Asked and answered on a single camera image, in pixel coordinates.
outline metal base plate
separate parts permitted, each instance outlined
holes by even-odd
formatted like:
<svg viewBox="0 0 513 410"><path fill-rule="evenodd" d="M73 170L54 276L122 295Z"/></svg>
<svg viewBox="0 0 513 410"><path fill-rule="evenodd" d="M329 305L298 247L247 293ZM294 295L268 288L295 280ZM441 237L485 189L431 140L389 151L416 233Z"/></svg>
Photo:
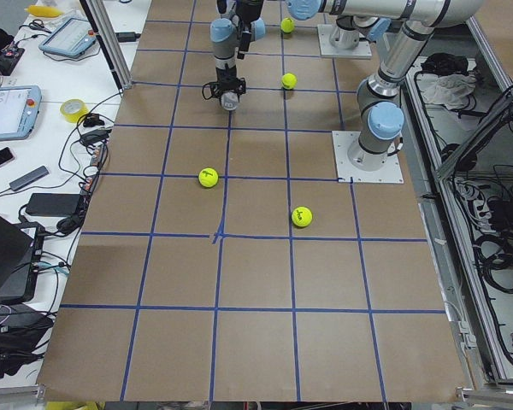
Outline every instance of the metal base plate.
<svg viewBox="0 0 513 410"><path fill-rule="evenodd" d="M334 158L339 182L371 183L371 184L402 184L403 174L396 155L388 156L384 167L372 173L363 171L351 164L348 149L353 141L359 138L360 132L333 131ZM395 150L394 145L388 152Z"/></svg>
<svg viewBox="0 0 513 410"><path fill-rule="evenodd" d="M322 57L343 57L358 60L370 60L372 58L373 53L370 49L369 42L366 39L360 41L359 45L353 50L339 50L336 47L333 47L333 45L328 41L333 29L334 26L330 24L317 25L317 34Z"/></svg>

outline yellow tennis ball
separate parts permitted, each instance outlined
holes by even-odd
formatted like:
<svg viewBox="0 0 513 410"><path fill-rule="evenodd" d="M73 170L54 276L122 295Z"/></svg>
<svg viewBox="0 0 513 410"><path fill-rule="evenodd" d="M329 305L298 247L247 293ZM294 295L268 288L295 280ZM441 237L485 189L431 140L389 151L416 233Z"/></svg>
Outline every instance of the yellow tennis ball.
<svg viewBox="0 0 513 410"><path fill-rule="evenodd" d="M292 90L297 84L297 81L297 76L293 73L287 73L281 77L281 85L283 85L283 88L286 90Z"/></svg>
<svg viewBox="0 0 513 410"><path fill-rule="evenodd" d="M219 173L213 168L204 168L199 172L198 180L205 188L211 188L219 182Z"/></svg>
<svg viewBox="0 0 513 410"><path fill-rule="evenodd" d="M294 20L291 17L286 17L281 21L281 31L282 32L292 32L294 30Z"/></svg>
<svg viewBox="0 0 513 410"><path fill-rule="evenodd" d="M313 215L311 214L311 211L306 207L295 208L291 214L292 223L300 228L304 228L311 224L312 219Z"/></svg>

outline yellow tape roll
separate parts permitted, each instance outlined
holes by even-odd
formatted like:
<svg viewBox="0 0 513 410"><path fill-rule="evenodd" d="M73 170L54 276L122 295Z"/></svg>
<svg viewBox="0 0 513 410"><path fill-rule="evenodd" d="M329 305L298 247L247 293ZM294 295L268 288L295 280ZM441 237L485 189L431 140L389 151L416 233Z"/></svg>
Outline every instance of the yellow tape roll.
<svg viewBox="0 0 513 410"><path fill-rule="evenodd" d="M82 100L73 99L65 101L61 104L61 114L67 119L68 122L76 123L82 115L89 113L86 103Z"/></svg>

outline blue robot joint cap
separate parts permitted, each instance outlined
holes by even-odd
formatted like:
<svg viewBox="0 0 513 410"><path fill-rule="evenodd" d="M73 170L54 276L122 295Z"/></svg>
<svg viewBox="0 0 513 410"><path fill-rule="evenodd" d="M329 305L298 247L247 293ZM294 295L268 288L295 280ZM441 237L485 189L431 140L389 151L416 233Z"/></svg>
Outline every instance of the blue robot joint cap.
<svg viewBox="0 0 513 410"><path fill-rule="evenodd" d="M369 130L378 139L393 140L401 132L403 124L403 111L393 102L379 102L370 110Z"/></svg>

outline charger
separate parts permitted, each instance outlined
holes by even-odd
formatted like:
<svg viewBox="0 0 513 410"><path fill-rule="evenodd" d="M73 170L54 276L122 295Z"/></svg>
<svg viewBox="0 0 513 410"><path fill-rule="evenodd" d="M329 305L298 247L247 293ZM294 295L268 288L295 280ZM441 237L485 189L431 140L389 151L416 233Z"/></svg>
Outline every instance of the charger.
<svg viewBox="0 0 513 410"><path fill-rule="evenodd" d="M111 131L112 130L109 128L102 128L100 130L86 132L80 136L80 144L89 147L90 145L100 143L109 137Z"/></svg>

